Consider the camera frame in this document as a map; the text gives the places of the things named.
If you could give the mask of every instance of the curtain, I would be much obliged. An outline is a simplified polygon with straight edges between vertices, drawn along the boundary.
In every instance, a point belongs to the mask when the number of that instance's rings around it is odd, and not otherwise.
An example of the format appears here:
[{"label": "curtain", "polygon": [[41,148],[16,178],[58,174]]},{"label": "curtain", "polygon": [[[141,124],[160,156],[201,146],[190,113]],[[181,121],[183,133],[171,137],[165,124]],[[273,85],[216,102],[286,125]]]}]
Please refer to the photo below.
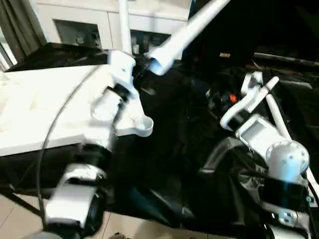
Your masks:
[{"label": "curtain", "polygon": [[17,61],[45,44],[22,0],[0,0],[0,26]]}]

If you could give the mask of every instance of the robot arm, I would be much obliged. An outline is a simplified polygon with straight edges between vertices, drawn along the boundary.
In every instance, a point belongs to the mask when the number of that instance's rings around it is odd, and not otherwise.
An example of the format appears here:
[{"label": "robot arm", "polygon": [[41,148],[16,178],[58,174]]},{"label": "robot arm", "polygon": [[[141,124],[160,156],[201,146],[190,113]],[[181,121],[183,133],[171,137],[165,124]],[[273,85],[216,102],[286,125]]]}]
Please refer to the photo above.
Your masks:
[{"label": "robot arm", "polygon": [[245,85],[248,86],[248,83],[244,81],[242,92],[246,96],[226,112],[227,124],[225,115],[220,124],[234,131],[239,140],[265,160],[268,175],[260,195],[260,204],[266,212],[266,221],[273,230],[280,231],[278,238],[284,235],[285,230],[275,225],[302,231],[304,237],[298,233],[295,237],[310,239],[309,215],[305,206],[308,181],[302,177],[309,167],[309,153],[300,143],[281,135],[276,127],[260,115],[250,114],[266,97],[269,88],[264,91],[265,87],[259,85],[250,89],[245,88]]},{"label": "robot arm", "polygon": [[[115,85],[108,87],[93,105],[91,122],[75,163],[67,166],[47,203],[46,231],[62,238],[84,238],[100,228],[106,200],[102,190],[107,178],[105,170],[111,160],[118,124],[128,120],[124,106],[129,96],[126,88]],[[100,107],[106,104],[108,107],[101,111]],[[133,132],[130,123],[126,127],[126,132]]]}]

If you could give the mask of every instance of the white cabinet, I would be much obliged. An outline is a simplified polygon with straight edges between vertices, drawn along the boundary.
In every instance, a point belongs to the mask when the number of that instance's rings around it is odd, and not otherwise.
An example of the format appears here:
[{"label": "white cabinet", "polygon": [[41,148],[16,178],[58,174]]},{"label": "white cabinet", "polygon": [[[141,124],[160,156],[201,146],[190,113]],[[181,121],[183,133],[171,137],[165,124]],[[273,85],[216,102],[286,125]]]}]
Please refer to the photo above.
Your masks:
[{"label": "white cabinet", "polygon": [[[112,43],[115,49],[122,48],[120,29],[120,17],[118,13],[110,12],[109,21],[112,35]],[[185,26],[187,21],[155,18],[149,16],[129,15],[129,25],[131,30],[155,32],[171,35],[180,27]]]},{"label": "white cabinet", "polygon": [[50,42],[62,43],[55,20],[65,20],[97,25],[102,48],[113,48],[107,12],[43,4],[38,4],[37,9],[39,21]]},{"label": "white cabinet", "polygon": [[[89,29],[86,29],[84,35],[90,35],[92,29],[96,28],[99,37],[99,42],[96,44],[98,47],[122,48],[118,0],[35,0],[35,2],[39,21],[50,42],[81,45],[83,36],[77,35],[82,28]],[[128,2],[130,29],[141,31],[145,35],[164,34],[167,38],[187,24],[191,2],[192,0],[131,0]]]}]

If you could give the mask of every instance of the screw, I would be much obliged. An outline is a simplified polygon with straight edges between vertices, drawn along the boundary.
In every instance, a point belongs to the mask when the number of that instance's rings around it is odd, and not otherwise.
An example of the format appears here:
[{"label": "screw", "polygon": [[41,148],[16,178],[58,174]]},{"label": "screw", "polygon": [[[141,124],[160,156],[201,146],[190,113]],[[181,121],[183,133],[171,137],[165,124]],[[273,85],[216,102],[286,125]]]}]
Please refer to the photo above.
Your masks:
[{"label": "screw", "polygon": [[290,217],[290,218],[293,217],[293,215],[292,215],[291,213],[284,213],[284,215],[285,215],[286,217]]},{"label": "screw", "polygon": [[313,199],[313,197],[307,196],[307,197],[306,197],[306,201],[307,201],[308,203],[313,203],[313,202],[314,202],[314,199]]},{"label": "screw", "polygon": [[101,174],[96,175],[96,180],[101,181],[103,179],[103,176]]},{"label": "screw", "polygon": [[91,226],[91,227],[90,227],[90,230],[91,230],[91,232],[93,232],[93,233],[96,231],[96,229],[95,229],[94,226]]}]

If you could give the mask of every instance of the cabinet door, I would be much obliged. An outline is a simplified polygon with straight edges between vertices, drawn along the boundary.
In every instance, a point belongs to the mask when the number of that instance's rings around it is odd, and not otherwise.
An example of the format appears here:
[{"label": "cabinet door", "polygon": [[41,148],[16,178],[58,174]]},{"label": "cabinet door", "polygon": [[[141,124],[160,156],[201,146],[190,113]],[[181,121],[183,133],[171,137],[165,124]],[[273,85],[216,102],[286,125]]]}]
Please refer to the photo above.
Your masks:
[{"label": "cabinet door", "polygon": [[[87,29],[98,30],[97,35],[100,38],[101,48],[113,48],[107,12],[42,4],[37,4],[37,8],[43,32],[49,38],[50,42],[70,44],[70,42],[68,42],[70,38],[77,34],[77,31],[73,31],[72,28],[81,29],[81,26],[85,26]],[[64,31],[65,34],[61,35],[61,29],[68,29],[67,24],[70,25],[70,32],[68,33],[66,30]]]},{"label": "cabinet door", "polygon": [[[109,21],[112,35],[112,43],[115,49],[122,49],[120,17],[118,13],[109,12]],[[129,15],[129,25],[131,30],[155,32],[171,35],[180,27],[185,26],[187,21],[155,18],[149,16]]]}]

